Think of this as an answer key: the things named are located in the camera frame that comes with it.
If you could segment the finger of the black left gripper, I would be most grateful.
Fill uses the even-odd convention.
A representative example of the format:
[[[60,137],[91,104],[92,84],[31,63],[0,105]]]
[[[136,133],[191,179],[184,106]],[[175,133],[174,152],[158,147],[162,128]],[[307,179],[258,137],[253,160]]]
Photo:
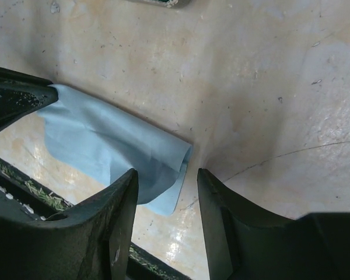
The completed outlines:
[[[58,100],[52,81],[0,67],[0,132]]]

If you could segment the light blue cleaning cloth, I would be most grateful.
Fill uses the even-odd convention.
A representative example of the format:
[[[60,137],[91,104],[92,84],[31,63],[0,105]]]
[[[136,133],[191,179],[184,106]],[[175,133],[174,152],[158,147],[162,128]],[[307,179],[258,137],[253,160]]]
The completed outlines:
[[[58,100],[39,110],[48,152],[109,186],[129,169],[138,172],[138,204],[171,215],[193,147],[190,143],[105,101],[65,85]]]

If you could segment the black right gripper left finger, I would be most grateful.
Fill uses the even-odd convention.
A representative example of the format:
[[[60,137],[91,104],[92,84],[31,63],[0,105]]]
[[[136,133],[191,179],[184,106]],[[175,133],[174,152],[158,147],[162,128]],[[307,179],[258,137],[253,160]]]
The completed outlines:
[[[0,279],[124,279],[137,200],[134,169],[45,220],[0,192]]]

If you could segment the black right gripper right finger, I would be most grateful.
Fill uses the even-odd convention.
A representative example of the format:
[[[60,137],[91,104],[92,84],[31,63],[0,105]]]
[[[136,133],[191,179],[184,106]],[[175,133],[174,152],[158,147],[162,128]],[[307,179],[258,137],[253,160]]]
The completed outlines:
[[[350,279],[350,212],[288,219],[197,175],[211,279]]]

